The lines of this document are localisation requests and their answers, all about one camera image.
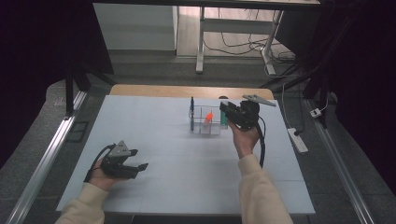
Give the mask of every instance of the orange object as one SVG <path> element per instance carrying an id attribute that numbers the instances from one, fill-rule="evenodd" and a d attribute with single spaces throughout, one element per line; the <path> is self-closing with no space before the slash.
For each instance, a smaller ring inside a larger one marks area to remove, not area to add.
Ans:
<path id="1" fill-rule="evenodd" d="M 208 114 L 206 115 L 205 123 L 210 122 L 210 120 L 212 120 L 212 119 L 213 119 L 213 113 L 210 112 L 210 113 L 208 113 Z"/>

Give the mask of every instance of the person's left hand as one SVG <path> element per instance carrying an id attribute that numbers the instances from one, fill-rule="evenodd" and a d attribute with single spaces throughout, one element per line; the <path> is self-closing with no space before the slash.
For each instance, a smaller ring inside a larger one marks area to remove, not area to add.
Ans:
<path id="1" fill-rule="evenodd" d="M 99 189 L 108 191 L 111 188 L 111 186 L 113 186 L 115 183 L 126 179 L 115 178 L 105 175 L 105 173 L 103 173 L 102 169 L 100 168 L 100 164 L 102 163 L 102 160 L 103 158 L 96 162 L 89 183 L 95 185 Z"/>

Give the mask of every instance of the person's right hand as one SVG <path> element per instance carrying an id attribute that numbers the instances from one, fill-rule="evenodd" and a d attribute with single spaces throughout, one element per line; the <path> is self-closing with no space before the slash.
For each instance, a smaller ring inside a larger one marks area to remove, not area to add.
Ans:
<path id="1" fill-rule="evenodd" d="M 233 144 L 236 147 L 239 159 L 252 154 L 254 146 L 259 141 L 257 128 L 254 127 L 248 131 L 242 131 L 230 120 L 228 120 L 228 125 L 233 130 Z"/>

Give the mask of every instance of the dark background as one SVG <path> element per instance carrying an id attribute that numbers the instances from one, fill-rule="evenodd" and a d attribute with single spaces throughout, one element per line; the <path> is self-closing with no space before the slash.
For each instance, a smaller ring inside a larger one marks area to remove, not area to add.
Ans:
<path id="1" fill-rule="evenodd" d="M 331 90 L 337 118 L 396 193 L 396 5 L 366 1 L 336 51 Z"/>
<path id="2" fill-rule="evenodd" d="M 29 130 L 50 84 L 66 71 L 112 73 L 89 1 L 2 1 L 0 167 Z"/>

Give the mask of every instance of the beige sleeve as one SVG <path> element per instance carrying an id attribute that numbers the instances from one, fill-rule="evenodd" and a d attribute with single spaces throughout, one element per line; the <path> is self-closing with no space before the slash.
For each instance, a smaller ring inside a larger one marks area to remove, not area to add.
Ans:
<path id="1" fill-rule="evenodd" d="M 239 163 L 242 180 L 239 184 L 239 199 L 244 224 L 288 224 L 290 215 L 272 182 L 255 155 L 242 158 Z"/>
<path id="2" fill-rule="evenodd" d="M 56 223 L 104 223 L 105 213 L 102 210 L 102 203 L 107 194 L 107 191 L 95 185 L 84 183 L 78 198 L 72 199 L 64 206 Z"/>

